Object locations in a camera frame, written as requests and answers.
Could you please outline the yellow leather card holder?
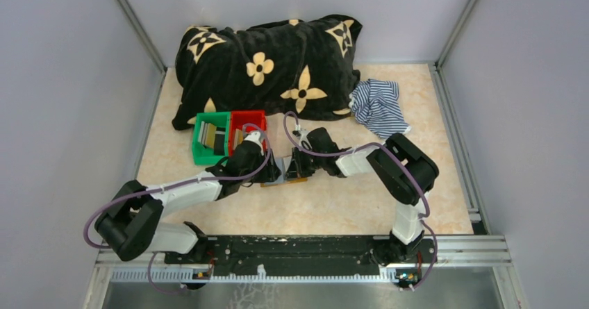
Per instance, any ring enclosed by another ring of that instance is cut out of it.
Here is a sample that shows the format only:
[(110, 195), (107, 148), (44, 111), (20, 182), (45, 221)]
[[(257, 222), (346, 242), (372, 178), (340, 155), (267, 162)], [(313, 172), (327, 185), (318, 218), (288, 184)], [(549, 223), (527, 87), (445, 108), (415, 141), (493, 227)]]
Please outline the yellow leather card holder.
[(295, 174), (294, 172), (292, 172), (291, 174), (288, 172), (288, 167), (290, 166), (291, 159), (292, 158), (290, 156), (276, 158), (275, 163), (276, 163), (276, 166), (280, 170), (279, 176), (277, 177), (277, 179), (275, 181), (261, 183), (260, 186), (261, 187), (273, 187), (273, 186), (278, 186), (278, 185), (306, 182), (308, 180), (307, 178), (300, 177), (299, 175)]

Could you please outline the red plastic bin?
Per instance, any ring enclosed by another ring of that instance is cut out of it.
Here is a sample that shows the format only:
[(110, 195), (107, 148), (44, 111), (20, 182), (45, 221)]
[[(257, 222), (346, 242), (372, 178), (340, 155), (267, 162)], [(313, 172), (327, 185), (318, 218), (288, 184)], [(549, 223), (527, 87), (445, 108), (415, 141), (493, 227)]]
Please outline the red plastic bin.
[(248, 127), (243, 129), (245, 124), (254, 124), (257, 125), (259, 128), (263, 129), (264, 131), (267, 130), (267, 119), (265, 116), (264, 110), (239, 110), (239, 111), (232, 111), (230, 116), (230, 125), (228, 129), (228, 151), (229, 156), (233, 155), (233, 148), (232, 148), (232, 140), (233, 134), (236, 129), (241, 129), (244, 133), (248, 133), (253, 131), (252, 127)]

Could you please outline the green plastic bin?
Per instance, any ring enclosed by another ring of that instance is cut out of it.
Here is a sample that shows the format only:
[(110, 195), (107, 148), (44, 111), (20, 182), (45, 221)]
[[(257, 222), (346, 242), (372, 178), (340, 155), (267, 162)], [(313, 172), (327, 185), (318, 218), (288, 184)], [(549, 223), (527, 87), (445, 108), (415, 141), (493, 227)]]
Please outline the green plastic bin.
[[(230, 125), (230, 112), (208, 112), (208, 113), (199, 113), (196, 116), (196, 122), (194, 125), (194, 133), (192, 136), (192, 157), (194, 160), (194, 164), (196, 165), (213, 165), (218, 162), (221, 158), (228, 156), (228, 129)], [(197, 142), (197, 136), (199, 133), (199, 129), (202, 122), (208, 122), (214, 124), (219, 127), (224, 127), (226, 129), (226, 136), (225, 136), (225, 154), (222, 156), (217, 156), (213, 154), (211, 149), (206, 149), (205, 147), (201, 146)]]

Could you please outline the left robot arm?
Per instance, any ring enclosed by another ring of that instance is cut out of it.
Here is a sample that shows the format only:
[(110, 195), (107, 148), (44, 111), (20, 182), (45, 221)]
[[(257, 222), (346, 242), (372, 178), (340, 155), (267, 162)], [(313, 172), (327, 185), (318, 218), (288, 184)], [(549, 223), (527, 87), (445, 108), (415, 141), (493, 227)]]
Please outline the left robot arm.
[(265, 170), (277, 171), (271, 150), (259, 142), (244, 141), (232, 156), (184, 181), (145, 186), (137, 180), (125, 183), (117, 196), (94, 217), (94, 229), (107, 247), (124, 262), (146, 252), (183, 255), (192, 263), (208, 254), (204, 233), (192, 222), (170, 224), (164, 218), (201, 203), (236, 193), (255, 182)]

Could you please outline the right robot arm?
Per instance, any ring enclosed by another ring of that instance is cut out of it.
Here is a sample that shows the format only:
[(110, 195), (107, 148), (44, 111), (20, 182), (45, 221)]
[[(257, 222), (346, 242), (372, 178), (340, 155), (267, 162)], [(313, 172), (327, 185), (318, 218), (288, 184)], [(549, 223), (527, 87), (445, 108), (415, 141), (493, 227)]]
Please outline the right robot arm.
[(402, 133), (392, 134), (383, 144), (371, 142), (352, 149), (339, 148), (324, 127), (308, 131), (296, 126), (287, 137), (294, 144), (299, 176), (310, 176), (312, 168), (338, 178), (376, 174), (397, 206), (390, 238), (376, 246), (374, 255), (400, 262), (416, 256), (423, 222), (431, 214), (427, 198), (440, 173), (430, 157)]

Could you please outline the cards in red bin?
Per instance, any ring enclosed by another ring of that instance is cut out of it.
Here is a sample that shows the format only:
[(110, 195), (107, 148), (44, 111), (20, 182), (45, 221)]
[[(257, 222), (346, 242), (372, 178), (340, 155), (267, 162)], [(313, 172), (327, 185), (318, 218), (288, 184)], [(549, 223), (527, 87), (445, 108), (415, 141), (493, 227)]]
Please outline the cards in red bin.
[(236, 129), (233, 134), (232, 148), (235, 150), (244, 140), (245, 133), (241, 129)]

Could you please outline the cards in green bin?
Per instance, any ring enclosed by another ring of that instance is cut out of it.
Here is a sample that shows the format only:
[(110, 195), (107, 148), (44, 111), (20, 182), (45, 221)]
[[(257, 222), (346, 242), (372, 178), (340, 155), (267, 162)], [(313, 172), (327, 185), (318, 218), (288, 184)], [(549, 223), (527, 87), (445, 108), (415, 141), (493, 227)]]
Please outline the cards in green bin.
[(226, 129), (224, 127), (202, 122), (197, 142), (206, 149), (211, 149), (214, 155), (222, 156), (225, 154), (225, 136)]

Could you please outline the blue striped cloth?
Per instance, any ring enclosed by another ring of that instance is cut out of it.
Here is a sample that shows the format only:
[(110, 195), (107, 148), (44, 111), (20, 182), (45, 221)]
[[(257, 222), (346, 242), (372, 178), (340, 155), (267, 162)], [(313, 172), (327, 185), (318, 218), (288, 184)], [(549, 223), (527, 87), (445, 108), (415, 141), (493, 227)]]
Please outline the blue striped cloth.
[(386, 140), (394, 133), (407, 134), (412, 129), (401, 111), (397, 82), (369, 78), (360, 81), (349, 96), (355, 120), (378, 138)]

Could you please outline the black floral blanket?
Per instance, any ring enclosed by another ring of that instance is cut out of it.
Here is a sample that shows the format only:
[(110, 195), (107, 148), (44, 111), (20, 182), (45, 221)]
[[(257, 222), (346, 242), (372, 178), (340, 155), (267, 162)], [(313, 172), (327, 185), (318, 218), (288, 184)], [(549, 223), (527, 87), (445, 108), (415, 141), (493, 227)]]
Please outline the black floral blanket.
[(346, 15), (289, 19), (245, 30), (190, 26), (176, 54), (182, 88), (172, 126), (183, 131), (204, 112), (294, 112), (337, 121), (351, 114), (360, 80), (354, 68), (362, 24)]

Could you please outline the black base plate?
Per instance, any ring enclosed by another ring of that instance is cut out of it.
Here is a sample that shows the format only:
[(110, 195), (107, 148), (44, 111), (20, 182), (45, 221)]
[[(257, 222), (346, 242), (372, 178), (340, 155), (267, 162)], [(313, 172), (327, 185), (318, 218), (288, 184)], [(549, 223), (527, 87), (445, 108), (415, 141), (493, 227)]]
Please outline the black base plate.
[(255, 236), (218, 235), (199, 239), (188, 253), (165, 253), (167, 264), (205, 264), (213, 276), (377, 276), (390, 264), (428, 262), (433, 240), (422, 238), (414, 255), (388, 261), (374, 255), (390, 235)]

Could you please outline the aluminium front rail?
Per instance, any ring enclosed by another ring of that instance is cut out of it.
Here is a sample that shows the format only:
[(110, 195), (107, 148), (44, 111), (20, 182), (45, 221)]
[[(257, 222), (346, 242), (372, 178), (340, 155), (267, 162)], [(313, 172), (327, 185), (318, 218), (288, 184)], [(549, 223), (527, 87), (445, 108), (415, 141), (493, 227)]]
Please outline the aluminium front rail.
[(494, 235), (425, 237), (397, 255), (387, 235), (262, 237), (220, 235), (196, 253), (143, 253), (122, 262), (102, 251), (99, 267), (119, 282), (416, 283), (435, 268), (507, 267), (507, 243)]

